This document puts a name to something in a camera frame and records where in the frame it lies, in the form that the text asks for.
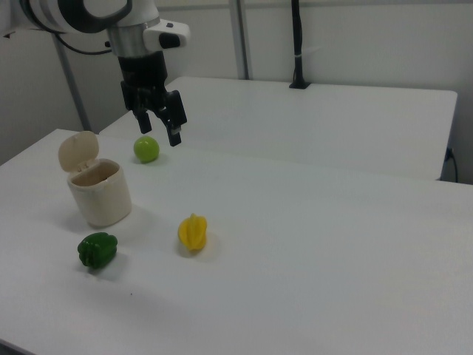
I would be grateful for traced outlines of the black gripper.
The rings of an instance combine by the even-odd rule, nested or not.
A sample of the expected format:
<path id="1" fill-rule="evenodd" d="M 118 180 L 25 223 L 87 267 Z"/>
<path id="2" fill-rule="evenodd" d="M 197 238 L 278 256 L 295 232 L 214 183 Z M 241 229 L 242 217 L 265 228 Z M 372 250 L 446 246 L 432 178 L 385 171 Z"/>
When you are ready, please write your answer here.
<path id="1" fill-rule="evenodd" d="M 136 58 L 118 58 L 123 76 L 121 89 L 125 107 L 135 111 L 140 131 L 152 130 L 148 110 L 158 111 L 166 127 L 170 146 L 181 143 L 181 126 L 187 122 L 182 98 L 177 90 L 168 92 L 165 57 L 162 51 Z"/>

